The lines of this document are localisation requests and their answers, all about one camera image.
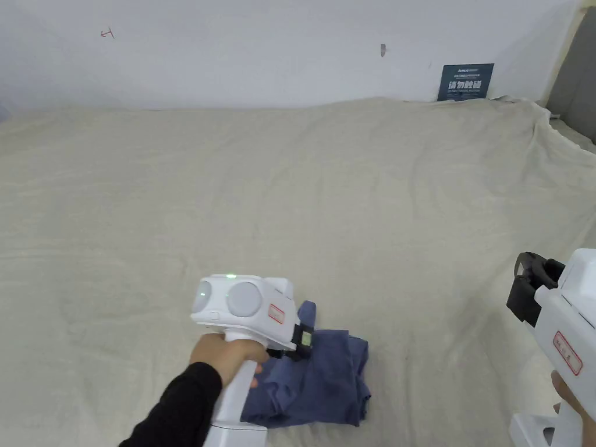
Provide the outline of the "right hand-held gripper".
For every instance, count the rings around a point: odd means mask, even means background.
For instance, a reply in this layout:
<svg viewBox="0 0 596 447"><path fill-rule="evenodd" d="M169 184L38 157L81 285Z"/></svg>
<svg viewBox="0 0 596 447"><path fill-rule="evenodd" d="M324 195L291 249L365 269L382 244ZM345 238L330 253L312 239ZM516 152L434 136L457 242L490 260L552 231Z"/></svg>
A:
<svg viewBox="0 0 596 447"><path fill-rule="evenodd" d="M595 250L577 249L567 264L520 253L506 306L595 417ZM509 433L516 446L582 446L583 421L562 402L552 417L515 414Z"/></svg>

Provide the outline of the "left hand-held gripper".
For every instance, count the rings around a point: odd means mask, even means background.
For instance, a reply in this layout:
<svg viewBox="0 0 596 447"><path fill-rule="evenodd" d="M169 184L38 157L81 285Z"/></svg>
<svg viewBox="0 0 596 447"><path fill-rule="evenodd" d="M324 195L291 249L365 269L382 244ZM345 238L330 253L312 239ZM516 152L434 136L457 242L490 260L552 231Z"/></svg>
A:
<svg viewBox="0 0 596 447"><path fill-rule="evenodd" d="M292 351L292 360L311 357L314 327L299 323L293 283L287 278L214 274L198 286L191 319L231 342L254 340L267 349ZM267 428L241 421L257 365L245 362L215 406L205 446L265 446Z"/></svg>

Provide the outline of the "person's left hand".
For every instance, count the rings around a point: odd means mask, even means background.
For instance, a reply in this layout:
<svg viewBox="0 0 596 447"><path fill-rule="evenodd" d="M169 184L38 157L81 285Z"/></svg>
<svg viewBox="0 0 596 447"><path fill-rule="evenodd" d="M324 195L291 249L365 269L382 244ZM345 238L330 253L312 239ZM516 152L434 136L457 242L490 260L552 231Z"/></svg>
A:
<svg viewBox="0 0 596 447"><path fill-rule="evenodd" d="M262 372L262 365L268 360L265 347L254 340L228 342L223 334L205 334L195 344L189 363L203 363L212 367L220 376L222 387L226 388L244 363L254 362L256 369L253 374L256 375Z"/></svg>

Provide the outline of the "person's right hand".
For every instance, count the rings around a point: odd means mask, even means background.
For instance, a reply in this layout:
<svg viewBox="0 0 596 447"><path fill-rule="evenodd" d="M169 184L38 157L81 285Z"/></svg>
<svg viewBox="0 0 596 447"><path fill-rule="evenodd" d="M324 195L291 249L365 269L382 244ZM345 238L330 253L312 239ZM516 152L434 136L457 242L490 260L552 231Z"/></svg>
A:
<svg viewBox="0 0 596 447"><path fill-rule="evenodd" d="M554 405L554 411L559 413L562 402L566 402L577 414L581 413L581 405L578 403L575 395L568 387L560 373L556 370L551 371L551 382L555 392L562 399L560 404Z"/></svg>

